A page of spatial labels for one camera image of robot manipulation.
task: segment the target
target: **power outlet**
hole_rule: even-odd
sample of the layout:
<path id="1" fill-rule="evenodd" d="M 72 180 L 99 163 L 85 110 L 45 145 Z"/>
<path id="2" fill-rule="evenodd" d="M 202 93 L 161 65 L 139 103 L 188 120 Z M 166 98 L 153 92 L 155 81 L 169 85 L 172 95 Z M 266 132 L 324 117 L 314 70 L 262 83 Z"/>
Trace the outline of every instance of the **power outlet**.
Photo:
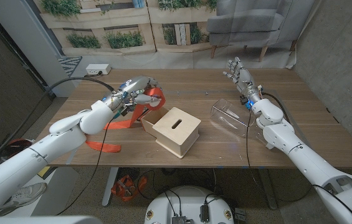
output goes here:
<path id="1" fill-rule="evenodd" d="M 89 75 L 97 75 L 100 71 L 102 75 L 108 75 L 111 70 L 109 64 L 90 64 L 87 66 L 86 71 Z"/>

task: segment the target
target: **transparent plastic box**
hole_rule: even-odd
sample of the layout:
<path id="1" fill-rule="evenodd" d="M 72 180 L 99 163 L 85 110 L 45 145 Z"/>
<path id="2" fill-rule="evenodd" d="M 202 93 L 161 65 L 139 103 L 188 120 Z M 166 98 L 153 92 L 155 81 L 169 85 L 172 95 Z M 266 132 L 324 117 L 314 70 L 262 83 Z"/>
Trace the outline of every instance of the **transparent plastic box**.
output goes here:
<path id="1" fill-rule="evenodd" d="M 211 119 L 240 137 L 246 138 L 249 110 L 233 105 L 225 99 L 218 100 L 211 110 Z M 249 125 L 249 138 L 257 139 L 266 145 L 263 130 L 256 125 L 256 117 L 252 113 Z"/>
<path id="2" fill-rule="evenodd" d="M 249 111 L 234 106 L 225 99 L 218 100 L 211 111 L 211 119 L 237 135 L 246 136 Z"/>

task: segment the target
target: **wooden table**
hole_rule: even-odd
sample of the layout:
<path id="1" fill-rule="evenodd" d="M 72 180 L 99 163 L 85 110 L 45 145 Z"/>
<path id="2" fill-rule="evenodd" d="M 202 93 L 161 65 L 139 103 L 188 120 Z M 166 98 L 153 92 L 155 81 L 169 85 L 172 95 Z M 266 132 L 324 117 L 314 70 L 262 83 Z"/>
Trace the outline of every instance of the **wooden table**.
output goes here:
<path id="1" fill-rule="evenodd" d="M 103 153 L 100 166 L 112 167 L 102 205 L 107 206 L 110 189 L 116 181 L 119 167 L 239 167 L 248 168 L 246 139 L 228 131 L 210 119 L 211 107 L 219 99 L 240 105 L 239 92 L 235 85 L 222 75 L 223 70 L 112 70 L 109 75 L 97 78 L 114 88 L 138 75 L 146 75 L 159 81 L 166 98 L 167 109 L 177 107 L 202 122 L 200 137 L 183 159 L 178 159 L 155 143 L 155 138 L 146 133 L 141 124 L 132 128 L 108 130 L 105 140 L 109 144 L 120 144 L 118 153 Z M 298 136 L 319 155 L 337 168 L 352 169 L 352 137 L 327 112 L 325 106 L 304 84 L 302 79 L 286 69 L 250 69 L 256 84 L 265 91 L 275 92 L 290 114 Z M 54 122 L 72 116 L 100 100 L 107 89 L 94 82 L 82 82 L 57 114 L 51 119 L 38 139 L 49 133 Z M 131 113 L 116 121 L 130 119 Z M 87 136 L 89 141 L 101 142 L 104 131 Z M 268 150 L 258 140 L 248 139 L 250 165 L 259 168 L 260 178 L 267 194 L 269 207 L 277 208 L 267 168 L 295 168 L 290 159 L 274 148 Z M 51 163 L 52 166 L 95 166 L 98 151 L 83 144 L 74 152 L 65 154 Z"/>

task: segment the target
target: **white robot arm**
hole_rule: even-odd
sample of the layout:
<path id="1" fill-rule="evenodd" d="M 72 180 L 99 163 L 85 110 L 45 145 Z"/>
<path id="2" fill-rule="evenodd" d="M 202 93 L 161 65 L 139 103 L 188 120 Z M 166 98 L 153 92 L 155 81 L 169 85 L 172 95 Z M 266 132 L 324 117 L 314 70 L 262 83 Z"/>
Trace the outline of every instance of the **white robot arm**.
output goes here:
<path id="1" fill-rule="evenodd" d="M 97 134 L 119 114 L 125 115 L 129 106 L 156 106 L 161 99 L 143 93 L 157 86 L 158 82 L 149 77 L 128 80 L 118 91 L 95 102 L 90 110 L 57 121 L 50 127 L 49 135 L 0 164 L 0 207 L 47 164 L 81 146 L 86 134 Z"/>
<path id="2" fill-rule="evenodd" d="M 228 66 L 232 74 L 224 74 L 237 84 L 248 106 L 259 116 L 256 122 L 263 129 L 266 147 L 276 147 L 292 160 L 338 223 L 352 223 L 352 175 L 335 169 L 295 135 L 292 125 L 283 119 L 282 110 L 262 99 L 252 76 L 238 58 L 228 61 Z"/>

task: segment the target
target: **wooden pallet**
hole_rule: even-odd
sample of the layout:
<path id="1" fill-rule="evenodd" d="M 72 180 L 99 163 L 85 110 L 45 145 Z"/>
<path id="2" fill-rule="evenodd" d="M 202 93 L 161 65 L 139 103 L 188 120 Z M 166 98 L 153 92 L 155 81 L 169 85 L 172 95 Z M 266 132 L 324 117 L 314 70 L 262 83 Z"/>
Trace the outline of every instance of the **wooden pallet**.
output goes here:
<path id="1" fill-rule="evenodd" d="M 66 56 L 80 55 L 129 55 L 141 54 L 147 52 L 155 52 L 155 43 L 153 40 L 150 16 L 148 8 L 129 8 L 114 9 L 105 14 L 98 12 L 85 12 L 71 18 L 55 17 L 43 10 L 39 0 L 34 0 L 39 10 L 41 18 L 44 20 L 48 28 L 52 30 L 62 46 L 62 51 Z M 115 3 L 132 2 L 132 0 L 114 0 Z M 98 4 L 110 4 L 111 0 L 81 0 L 79 4 L 82 10 L 97 8 Z M 125 29 L 105 30 L 106 27 L 137 25 L 137 27 Z M 68 29 L 87 29 L 87 30 L 68 30 Z M 130 47 L 128 49 L 112 49 L 105 39 L 107 33 L 127 33 L 140 32 L 143 36 L 143 45 Z M 71 33 L 95 36 L 101 43 L 100 49 L 73 48 L 72 44 L 66 39 Z"/>
<path id="2" fill-rule="evenodd" d="M 215 11 L 210 12 L 210 9 L 208 9 L 206 6 L 203 6 L 199 9 L 181 8 L 177 9 L 176 11 L 162 11 L 159 8 L 158 0 L 147 0 L 147 4 L 157 51 L 188 53 L 211 48 L 209 43 L 191 45 L 168 45 L 164 40 L 162 24 L 183 24 L 197 22 L 197 26 L 201 29 L 202 33 L 209 35 L 208 31 L 206 30 L 206 24 L 207 20 L 211 16 L 216 16 Z"/>

